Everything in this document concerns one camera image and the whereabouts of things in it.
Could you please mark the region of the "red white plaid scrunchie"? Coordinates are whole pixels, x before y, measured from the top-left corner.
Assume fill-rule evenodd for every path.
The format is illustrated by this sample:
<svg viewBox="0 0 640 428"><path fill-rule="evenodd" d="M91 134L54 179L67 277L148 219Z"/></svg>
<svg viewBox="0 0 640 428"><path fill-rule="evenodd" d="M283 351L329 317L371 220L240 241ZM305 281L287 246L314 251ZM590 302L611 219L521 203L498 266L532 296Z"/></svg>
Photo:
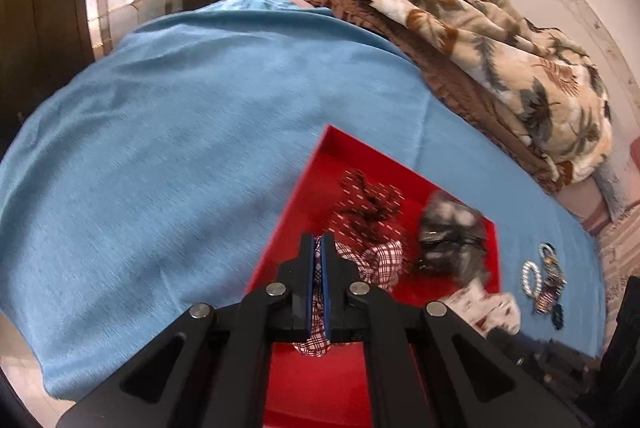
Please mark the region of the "red white plaid scrunchie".
<svg viewBox="0 0 640 428"><path fill-rule="evenodd" d="M335 242L337 253L343 258L356 263L360 280L391 292L398 284L405 270L405 257L400 240L378 244L356 252L346 244ZM311 335L304 342L296 342L295 350L303 356L321 358L331 349L326 339L323 322L322 298L322 265L320 240L316 240L314 248L314 296L312 296Z"/></svg>

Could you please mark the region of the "white dotted scrunchie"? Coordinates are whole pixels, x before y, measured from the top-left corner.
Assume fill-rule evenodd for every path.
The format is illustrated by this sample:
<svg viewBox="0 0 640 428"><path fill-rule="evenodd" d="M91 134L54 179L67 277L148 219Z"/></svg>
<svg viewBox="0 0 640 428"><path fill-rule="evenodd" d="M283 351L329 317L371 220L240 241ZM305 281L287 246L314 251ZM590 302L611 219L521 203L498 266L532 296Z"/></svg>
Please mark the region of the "white dotted scrunchie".
<svg viewBox="0 0 640 428"><path fill-rule="evenodd" d="M457 313L473 330L487 337L498 328L516 335L521 328L521 310L510 292L486 292L478 278L440 301Z"/></svg>

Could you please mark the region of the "dark red dotted scrunchie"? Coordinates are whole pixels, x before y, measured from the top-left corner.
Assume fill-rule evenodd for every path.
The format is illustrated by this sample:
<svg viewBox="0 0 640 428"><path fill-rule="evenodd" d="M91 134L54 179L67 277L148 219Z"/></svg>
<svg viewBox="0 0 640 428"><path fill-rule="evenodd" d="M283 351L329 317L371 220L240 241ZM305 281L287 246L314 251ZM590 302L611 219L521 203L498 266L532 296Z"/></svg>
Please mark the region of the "dark red dotted scrunchie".
<svg viewBox="0 0 640 428"><path fill-rule="evenodd" d="M393 185L369 181L358 170L347 170L340 182L341 196L326 229L337 243L355 252L389 242L406 244L401 225L404 196Z"/></svg>

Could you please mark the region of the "grey sheer scrunchie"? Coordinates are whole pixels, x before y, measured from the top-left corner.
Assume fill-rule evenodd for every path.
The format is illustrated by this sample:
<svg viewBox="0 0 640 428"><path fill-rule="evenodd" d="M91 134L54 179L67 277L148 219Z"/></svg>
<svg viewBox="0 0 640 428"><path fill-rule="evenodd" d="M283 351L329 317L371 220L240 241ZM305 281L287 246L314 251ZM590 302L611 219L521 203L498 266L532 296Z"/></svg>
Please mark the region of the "grey sheer scrunchie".
<svg viewBox="0 0 640 428"><path fill-rule="evenodd" d="M436 191L420 218L419 271L450 275L460 286L486 284L487 234L482 214L444 191Z"/></svg>

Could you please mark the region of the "pink striped floral pillow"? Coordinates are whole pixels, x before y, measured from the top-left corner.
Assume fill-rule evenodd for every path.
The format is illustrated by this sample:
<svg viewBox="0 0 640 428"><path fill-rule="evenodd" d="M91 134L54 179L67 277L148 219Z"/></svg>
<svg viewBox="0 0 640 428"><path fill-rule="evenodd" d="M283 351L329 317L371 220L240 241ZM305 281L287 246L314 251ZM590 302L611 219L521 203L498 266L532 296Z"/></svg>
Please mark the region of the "pink striped floral pillow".
<svg viewBox="0 0 640 428"><path fill-rule="evenodd" d="M639 206L634 206L598 236L608 314L620 307L629 278L639 275L639 226Z"/></svg>

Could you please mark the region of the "blue bed sheet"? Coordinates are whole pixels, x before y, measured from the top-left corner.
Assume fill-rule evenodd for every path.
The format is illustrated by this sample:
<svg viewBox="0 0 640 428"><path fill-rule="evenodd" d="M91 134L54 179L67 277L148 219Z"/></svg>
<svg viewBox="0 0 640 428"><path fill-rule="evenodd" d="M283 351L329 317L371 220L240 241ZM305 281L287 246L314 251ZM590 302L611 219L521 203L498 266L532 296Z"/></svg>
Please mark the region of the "blue bed sheet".
<svg viewBox="0 0 640 428"><path fill-rule="evenodd" d="M494 222L507 292L551 244L567 280L556 336L601 351L590 235L398 48L326 9L224 0L130 32L2 159L1 309L47 393L77 401L191 304L238 302L327 125Z"/></svg>

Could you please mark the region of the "brown ruffled blanket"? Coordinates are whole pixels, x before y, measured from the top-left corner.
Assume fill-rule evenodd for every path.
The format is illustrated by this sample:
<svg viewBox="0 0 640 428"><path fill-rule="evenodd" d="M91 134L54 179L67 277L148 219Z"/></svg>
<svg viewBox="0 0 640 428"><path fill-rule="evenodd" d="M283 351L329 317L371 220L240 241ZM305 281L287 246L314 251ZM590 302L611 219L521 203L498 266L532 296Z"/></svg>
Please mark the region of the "brown ruffled blanket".
<svg viewBox="0 0 640 428"><path fill-rule="evenodd" d="M327 8L337 18L390 41L416 64L427 87L448 110L503 150L544 192L553 195L562 188L562 179L552 174L541 152L533 146L524 145L506 126L506 120L499 115L498 103L491 94L414 32L378 13L364 0L302 1L315 8Z"/></svg>

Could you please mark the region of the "cream leaf print blanket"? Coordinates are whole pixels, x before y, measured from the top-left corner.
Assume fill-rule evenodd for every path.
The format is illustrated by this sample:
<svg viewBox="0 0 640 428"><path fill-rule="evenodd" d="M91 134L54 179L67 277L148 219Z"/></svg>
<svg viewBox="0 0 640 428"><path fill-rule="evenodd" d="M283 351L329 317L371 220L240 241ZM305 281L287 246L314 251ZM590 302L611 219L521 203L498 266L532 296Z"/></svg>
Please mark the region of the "cream leaf print blanket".
<svg viewBox="0 0 640 428"><path fill-rule="evenodd" d="M363 0L486 89L506 125L564 184L589 178L612 153L605 85L587 52L540 28L510 0Z"/></svg>

